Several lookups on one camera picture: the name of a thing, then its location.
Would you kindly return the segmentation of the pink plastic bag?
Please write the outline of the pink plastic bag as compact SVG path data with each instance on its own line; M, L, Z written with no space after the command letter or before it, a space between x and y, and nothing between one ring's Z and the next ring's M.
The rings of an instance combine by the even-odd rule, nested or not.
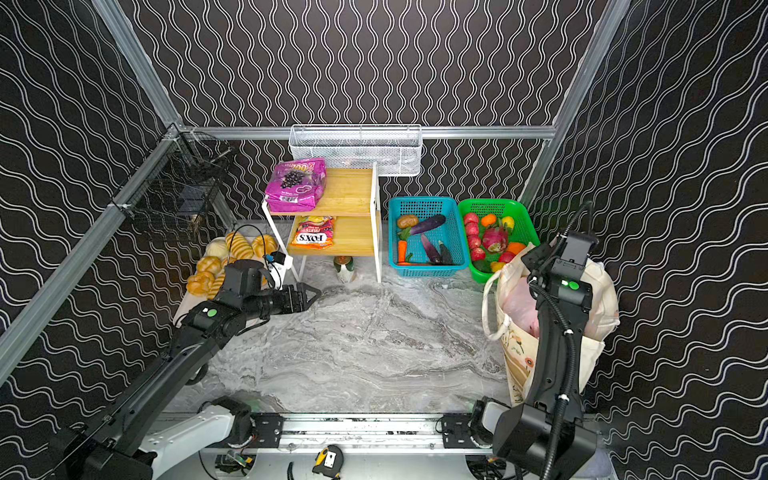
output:
M525 280L518 282L506 294L502 301L502 310L518 328L534 338L540 336L536 300Z

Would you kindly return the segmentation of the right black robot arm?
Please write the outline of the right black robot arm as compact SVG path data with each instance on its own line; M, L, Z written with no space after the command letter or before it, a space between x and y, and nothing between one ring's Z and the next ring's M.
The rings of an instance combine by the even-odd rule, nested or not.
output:
M569 479L595 453L596 433L583 425L579 373L581 345L593 292L581 276L596 239L562 234L522 258L536 300L539 345L524 402L496 423L494 454L541 479Z

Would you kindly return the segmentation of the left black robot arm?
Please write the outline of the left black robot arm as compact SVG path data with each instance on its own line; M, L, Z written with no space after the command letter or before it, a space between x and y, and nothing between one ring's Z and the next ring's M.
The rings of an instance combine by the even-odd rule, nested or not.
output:
M84 426L51 438L48 452L54 465L48 478L156 479L211 444L248 444L251 409L226 398L159 440L151 438L150 429L183 387L205 375L208 362L230 340L275 315L304 312L322 295L303 282L281 288L264 283L266 272L256 260L227 265L218 293L187 312L169 347L146 371Z

